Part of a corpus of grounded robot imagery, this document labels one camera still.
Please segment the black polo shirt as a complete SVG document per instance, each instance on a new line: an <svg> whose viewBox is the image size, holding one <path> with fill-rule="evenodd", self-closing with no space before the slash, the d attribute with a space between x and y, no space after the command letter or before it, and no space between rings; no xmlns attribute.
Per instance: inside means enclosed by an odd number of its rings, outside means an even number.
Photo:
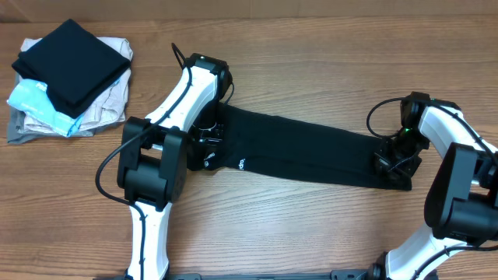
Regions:
<svg viewBox="0 0 498 280"><path fill-rule="evenodd" d="M210 149L195 145L187 157L191 171L221 167L270 177L409 191L409 179L390 180L376 172L379 138L339 128L219 105L223 139Z"/></svg>

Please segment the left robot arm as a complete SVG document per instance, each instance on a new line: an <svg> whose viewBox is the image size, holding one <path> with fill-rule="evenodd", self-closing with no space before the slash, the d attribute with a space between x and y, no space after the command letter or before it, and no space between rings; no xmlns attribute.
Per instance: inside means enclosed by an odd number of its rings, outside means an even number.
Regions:
<svg viewBox="0 0 498 280"><path fill-rule="evenodd" d="M132 214L132 258L126 279L165 279L170 212L188 164L203 164L223 140L220 100L232 84L229 65L194 53L181 60L173 91L145 118L131 117L119 152L117 184Z"/></svg>

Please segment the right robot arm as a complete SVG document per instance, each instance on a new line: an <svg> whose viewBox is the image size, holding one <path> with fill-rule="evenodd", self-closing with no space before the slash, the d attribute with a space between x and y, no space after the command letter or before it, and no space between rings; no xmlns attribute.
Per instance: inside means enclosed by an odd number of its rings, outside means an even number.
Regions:
<svg viewBox="0 0 498 280"><path fill-rule="evenodd" d="M382 136L374 154L378 175L410 182L420 152L433 146L442 158L424 205L424 223L400 247L382 253L362 279L435 279L437 267L464 251L495 251L497 148L464 119L453 102L413 92L399 97L401 128Z"/></svg>

